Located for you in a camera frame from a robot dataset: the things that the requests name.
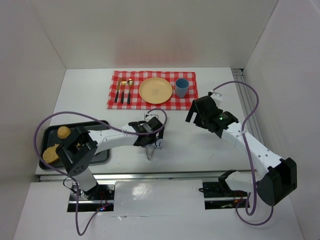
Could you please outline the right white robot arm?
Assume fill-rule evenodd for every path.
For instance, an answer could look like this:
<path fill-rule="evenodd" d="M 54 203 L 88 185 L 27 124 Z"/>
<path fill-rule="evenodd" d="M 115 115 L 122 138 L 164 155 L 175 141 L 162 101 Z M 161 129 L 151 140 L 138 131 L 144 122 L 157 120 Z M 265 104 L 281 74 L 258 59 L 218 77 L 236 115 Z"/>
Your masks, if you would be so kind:
<path fill-rule="evenodd" d="M 267 149 L 249 132 L 242 130 L 238 119 L 222 111 L 210 96 L 194 100 L 186 117 L 190 122 L 207 129 L 229 142 L 246 157 L 251 156 L 257 174 L 229 170 L 218 178 L 220 189 L 225 192 L 243 191 L 257 195 L 267 205 L 274 207 L 297 188 L 297 164 L 290 157 L 283 159 Z"/>

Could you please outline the oval bread slice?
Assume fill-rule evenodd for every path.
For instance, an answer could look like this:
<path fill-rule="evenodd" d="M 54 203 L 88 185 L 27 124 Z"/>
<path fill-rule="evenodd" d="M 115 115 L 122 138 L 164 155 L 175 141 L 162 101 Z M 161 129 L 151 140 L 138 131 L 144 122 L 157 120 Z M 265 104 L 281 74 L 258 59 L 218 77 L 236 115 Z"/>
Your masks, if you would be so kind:
<path fill-rule="evenodd" d="M 59 157 L 56 153 L 56 149 L 59 145 L 55 144 L 54 146 L 48 147 L 42 154 L 42 158 L 45 163 L 52 164 L 59 160 Z"/>

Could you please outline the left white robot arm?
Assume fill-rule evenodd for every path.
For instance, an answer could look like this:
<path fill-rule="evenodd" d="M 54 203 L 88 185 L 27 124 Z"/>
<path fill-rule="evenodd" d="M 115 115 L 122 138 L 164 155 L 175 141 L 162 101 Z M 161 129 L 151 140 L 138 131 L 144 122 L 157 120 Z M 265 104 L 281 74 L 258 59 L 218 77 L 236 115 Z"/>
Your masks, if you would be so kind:
<path fill-rule="evenodd" d="M 83 192 L 91 200 L 102 191 L 89 169 L 95 155 L 122 146 L 161 149 L 163 133 L 164 125 L 155 116 L 149 121 L 130 122 L 119 131 L 78 126 L 57 147 L 56 154 L 68 176 L 77 182 L 77 193 Z"/>

